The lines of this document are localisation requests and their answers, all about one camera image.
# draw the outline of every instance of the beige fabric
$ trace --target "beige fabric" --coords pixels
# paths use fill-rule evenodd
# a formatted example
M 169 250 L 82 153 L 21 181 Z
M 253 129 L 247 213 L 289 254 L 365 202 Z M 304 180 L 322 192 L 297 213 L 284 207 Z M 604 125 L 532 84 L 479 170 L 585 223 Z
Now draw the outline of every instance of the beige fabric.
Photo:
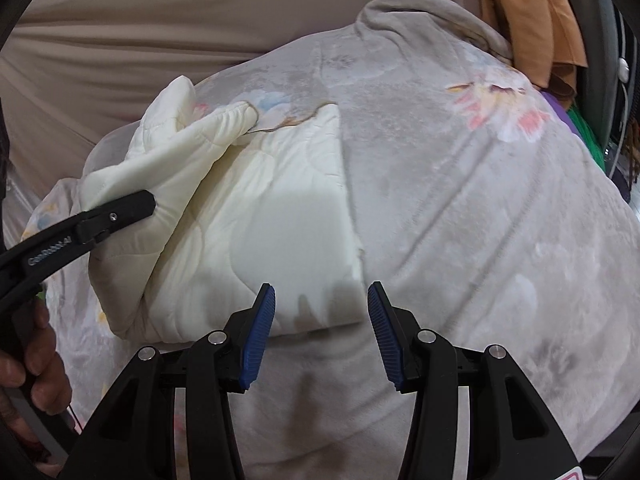
M 368 1 L 34 0 L 0 56 L 12 162 L 44 196 L 176 76 L 198 82 L 343 27 Z

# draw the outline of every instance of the blue gripper pad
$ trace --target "blue gripper pad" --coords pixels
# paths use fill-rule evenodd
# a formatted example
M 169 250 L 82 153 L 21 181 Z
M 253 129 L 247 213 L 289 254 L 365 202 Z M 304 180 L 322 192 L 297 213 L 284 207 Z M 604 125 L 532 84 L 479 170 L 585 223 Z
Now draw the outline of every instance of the blue gripper pad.
M 369 319 L 373 325 L 373 332 L 376 334 L 386 376 L 394 384 L 396 390 L 400 391 L 404 385 L 402 348 L 391 326 L 385 303 L 388 303 L 388 299 L 380 296 L 375 284 L 371 285 L 367 294 Z
M 240 387 L 248 390 L 251 383 L 258 377 L 258 370 L 262 362 L 264 348 L 267 345 L 269 330 L 276 312 L 276 291 L 268 286 L 258 311 L 254 317 L 254 323 L 249 329 L 249 334 L 242 349 L 242 369 L 238 383 Z

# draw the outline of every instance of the metal screw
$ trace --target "metal screw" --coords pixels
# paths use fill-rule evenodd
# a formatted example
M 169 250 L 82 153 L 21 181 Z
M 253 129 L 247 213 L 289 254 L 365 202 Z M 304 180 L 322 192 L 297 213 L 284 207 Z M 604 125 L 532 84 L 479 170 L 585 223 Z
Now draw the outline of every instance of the metal screw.
M 491 357 L 495 357 L 496 359 L 503 359 L 507 357 L 507 351 L 500 345 L 492 345 L 489 348 L 489 354 L 491 354 Z
M 149 359 L 152 359 L 154 355 L 156 355 L 156 351 L 151 348 L 151 346 L 145 346 L 138 352 L 138 359 L 141 361 L 149 361 Z
M 222 330 L 216 330 L 215 332 L 211 332 L 209 337 L 207 337 L 207 341 L 209 341 L 212 345 L 220 345 L 226 341 L 226 334 L 222 332 Z
M 436 335 L 431 330 L 420 330 L 418 339 L 423 343 L 433 343 L 436 341 Z

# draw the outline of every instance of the purple cloth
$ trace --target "purple cloth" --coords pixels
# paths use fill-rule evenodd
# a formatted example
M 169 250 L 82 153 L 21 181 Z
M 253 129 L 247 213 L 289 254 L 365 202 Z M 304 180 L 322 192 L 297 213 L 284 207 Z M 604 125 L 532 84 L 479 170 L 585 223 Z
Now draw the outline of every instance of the purple cloth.
M 582 138 L 580 132 L 578 131 L 578 128 L 575 127 L 574 122 L 570 119 L 570 117 L 564 111 L 564 108 L 562 108 L 562 105 L 558 102 L 558 99 L 556 99 L 553 95 L 548 94 L 547 92 L 540 92 L 540 93 L 546 99 L 546 102 L 549 103 L 551 105 L 551 107 L 554 109 L 554 111 L 556 112 L 556 115 L 558 116 L 558 118 L 564 124 L 566 124 L 569 127 L 569 129 L 574 134 L 576 134 L 581 140 L 584 140 Z

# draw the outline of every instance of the floral pattern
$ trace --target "floral pattern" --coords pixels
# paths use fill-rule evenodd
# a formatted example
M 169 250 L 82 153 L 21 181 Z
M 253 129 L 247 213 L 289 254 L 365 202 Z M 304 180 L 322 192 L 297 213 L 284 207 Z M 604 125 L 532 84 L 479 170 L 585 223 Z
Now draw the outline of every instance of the floral pattern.
M 467 118 L 469 129 L 490 126 L 503 142 L 536 142 L 552 118 L 539 107 L 538 93 L 526 76 L 506 65 L 487 67 L 473 81 L 447 91 L 457 95 L 452 110 Z
M 55 202 L 46 203 L 43 201 L 36 208 L 34 214 L 31 215 L 31 218 L 29 218 L 20 241 L 24 241 L 27 238 L 32 237 L 34 234 L 44 231 L 44 229 L 51 227 L 56 222 L 60 222 L 59 216 L 60 212 L 58 210 L 58 204 Z
M 251 90 L 232 99 L 232 102 L 238 101 L 251 103 L 258 112 L 258 122 L 250 131 L 273 130 L 286 126 L 287 121 L 292 119 L 290 96 L 283 92 Z

